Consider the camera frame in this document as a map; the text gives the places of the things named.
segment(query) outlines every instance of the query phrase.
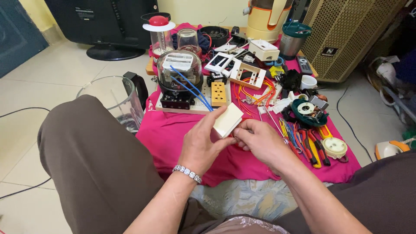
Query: yellow wall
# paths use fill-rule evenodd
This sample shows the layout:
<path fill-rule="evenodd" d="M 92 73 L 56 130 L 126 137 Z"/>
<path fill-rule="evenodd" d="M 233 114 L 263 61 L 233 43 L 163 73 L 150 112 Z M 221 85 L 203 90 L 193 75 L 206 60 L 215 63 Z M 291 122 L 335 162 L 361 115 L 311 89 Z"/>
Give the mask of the yellow wall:
<path fill-rule="evenodd" d="M 176 24 L 247 27 L 248 15 L 243 9 L 248 0 L 158 0 L 159 11 L 170 13 Z"/>
<path fill-rule="evenodd" d="M 57 24 L 44 0 L 19 1 L 41 32 Z"/>

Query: brown pants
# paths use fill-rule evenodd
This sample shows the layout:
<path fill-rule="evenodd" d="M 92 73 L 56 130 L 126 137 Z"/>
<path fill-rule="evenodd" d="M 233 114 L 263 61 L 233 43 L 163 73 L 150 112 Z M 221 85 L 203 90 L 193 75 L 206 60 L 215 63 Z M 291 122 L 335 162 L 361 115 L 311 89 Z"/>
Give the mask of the brown pants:
<path fill-rule="evenodd" d="M 163 185 L 146 147 L 92 96 L 54 108 L 39 130 L 38 146 L 75 234 L 124 232 Z M 329 189 L 373 233 L 416 232 L 414 157 L 378 161 Z M 215 220 L 190 198 L 178 232 L 204 233 L 229 218 Z M 272 223 L 291 233 L 310 232 L 299 209 Z"/>

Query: wooden table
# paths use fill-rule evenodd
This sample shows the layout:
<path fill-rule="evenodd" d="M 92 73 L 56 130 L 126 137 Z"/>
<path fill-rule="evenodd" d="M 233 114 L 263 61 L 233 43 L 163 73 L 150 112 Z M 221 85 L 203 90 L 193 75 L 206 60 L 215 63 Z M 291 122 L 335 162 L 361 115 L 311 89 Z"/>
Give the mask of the wooden table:
<path fill-rule="evenodd" d="M 233 27 L 223 27 L 223 28 L 227 28 L 227 29 L 231 30 Z M 245 32 L 245 31 L 246 31 L 246 29 L 247 29 L 247 28 L 245 28 L 245 27 L 240 27 L 240 31 L 241 31 L 241 32 Z M 303 52 L 302 52 L 302 51 L 299 51 L 298 55 L 304 56 L 304 54 L 303 54 Z M 151 57 L 151 58 L 149 58 L 149 62 L 148 62 L 148 63 L 147 63 L 147 65 L 146 65 L 146 74 L 148 74 L 148 75 L 156 75 L 156 74 L 154 73 L 154 71 L 153 71 L 152 65 L 153 65 L 153 58 Z M 314 75 L 315 77 L 318 77 L 319 75 L 318 75 L 318 73 L 316 72 L 316 70 L 313 68 L 312 64 L 309 64 L 309 65 L 311 66 L 311 69 L 312 69 L 313 75 Z"/>

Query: red lid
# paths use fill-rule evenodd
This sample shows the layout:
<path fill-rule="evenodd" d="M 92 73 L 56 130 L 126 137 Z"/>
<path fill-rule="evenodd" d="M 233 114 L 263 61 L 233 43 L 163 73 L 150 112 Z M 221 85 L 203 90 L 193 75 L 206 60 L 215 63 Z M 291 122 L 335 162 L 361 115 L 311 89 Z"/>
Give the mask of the red lid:
<path fill-rule="evenodd" d="M 168 23 L 169 19 L 161 15 L 156 15 L 149 19 L 149 24 L 152 26 L 165 26 Z"/>

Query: white cup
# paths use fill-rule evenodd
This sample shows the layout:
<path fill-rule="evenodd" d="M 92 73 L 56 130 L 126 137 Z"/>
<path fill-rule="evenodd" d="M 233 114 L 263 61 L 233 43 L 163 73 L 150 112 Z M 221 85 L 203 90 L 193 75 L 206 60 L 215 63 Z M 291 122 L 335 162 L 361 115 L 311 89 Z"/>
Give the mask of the white cup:
<path fill-rule="evenodd" d="M 316 84 L 318 82 L 316 79 L 310 75 L 303 75 L 302 76 L 302 82 L 300 83 L 300 90 L 303 89 L 313 89 L 318 87 Z"/>

